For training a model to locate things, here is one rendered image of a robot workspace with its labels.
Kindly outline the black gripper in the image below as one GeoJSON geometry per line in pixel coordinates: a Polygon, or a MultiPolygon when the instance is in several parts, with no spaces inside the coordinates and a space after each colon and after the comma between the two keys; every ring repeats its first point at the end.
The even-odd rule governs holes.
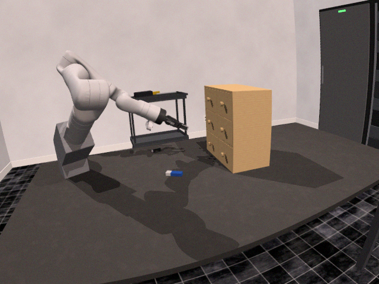
{"type": "Polygon", "coordinates": [[[188,130],[188,126],[183,124],[183,123],[180,123],[178,120],[176,120],[175,118],[172,118],[170,115],[167,115],[166,116],[166,110],[165,109],[162,109],[160,108],[160,113],[156,119],[156,121],[154,123],[158,124],[158,125],[161,125],[162,122],[165,122],[167,125],[170,125],[170,126],[173,126],[173,127],[176,127],[178,129],[183,129],[185,131],[188,130]]]}

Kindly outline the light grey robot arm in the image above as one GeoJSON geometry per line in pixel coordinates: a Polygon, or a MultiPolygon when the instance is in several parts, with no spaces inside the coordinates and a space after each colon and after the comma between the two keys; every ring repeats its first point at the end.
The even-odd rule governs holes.
{"type": "Polygon", "coordinates": [[[63,136],[69,143],[80,145],[85,141],[109,98],[115,101],[118,109],[147,119],[146,128],[152,129],[160,113],[158,106],[131,98],[129,93],[106,80],[74,52],[65,51],[56,69],[62,75],[74,104],[63,136]]]}

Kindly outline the light wooden chest of drawers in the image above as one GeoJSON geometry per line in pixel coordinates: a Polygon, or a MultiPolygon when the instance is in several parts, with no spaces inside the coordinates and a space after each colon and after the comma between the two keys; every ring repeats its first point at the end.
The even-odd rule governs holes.
{"type": "Polygon", "coordinates": [[[244,172],[269,166],[271,151],[271,125],[272,125],[272,90],[257,88],[246,85],[206,85],[205,87],[232,93],[232,117],[233,121],[233,146],[218,137],[218,158],[207,148],[207,150],[219,160],[219,139],[233,148],[232,173],[244,172]],[[237,85],[237,86],[235,86],[237,85]],[[225,87],[223,87],[225,86],[225,87]],[[238,87],[240,86],[240,87],[238,87]],[[219,89],[218,89],[219,88],[219,89]],[[225,90],[224,90],[225,89],[225,90]]]}

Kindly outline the blue and white eraser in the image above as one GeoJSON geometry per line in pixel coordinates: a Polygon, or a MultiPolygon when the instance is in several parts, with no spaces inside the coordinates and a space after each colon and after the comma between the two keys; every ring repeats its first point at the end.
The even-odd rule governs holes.
{"type": "Polygon", "coordinates": [[[180,176],[182,177],[183,175],[183,171],[170,171],[170,170],[167,170],[166,172],[166,176],[180,176]]]}

